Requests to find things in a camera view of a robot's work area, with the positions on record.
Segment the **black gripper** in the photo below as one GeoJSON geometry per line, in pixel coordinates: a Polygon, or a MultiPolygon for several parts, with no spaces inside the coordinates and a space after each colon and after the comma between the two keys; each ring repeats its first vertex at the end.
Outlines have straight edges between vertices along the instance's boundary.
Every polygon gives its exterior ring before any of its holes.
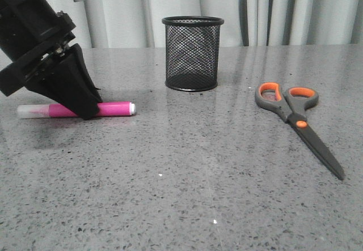
{"type": "Polygon", "coordinates": [[[74,28],[46,0],[1,0],[1,50],[12,61],[1,70],[1,92],[9,96],[35,86],[82,119],[95,116],[102,99],[81,47],[68,46],[74,28]]]}

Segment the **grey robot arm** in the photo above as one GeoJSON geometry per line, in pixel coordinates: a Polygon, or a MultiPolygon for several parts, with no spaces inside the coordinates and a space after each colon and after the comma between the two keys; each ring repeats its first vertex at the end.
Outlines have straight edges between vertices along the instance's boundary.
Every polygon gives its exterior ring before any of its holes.
{"type": "Polygon", "coordinates": [[[12,61],[1,70],[1,92],[19,89],[46,96],[87,120],[102,98],[90,78],[75,24],[46,0],[1,0],[1,50],[12,61]]]}

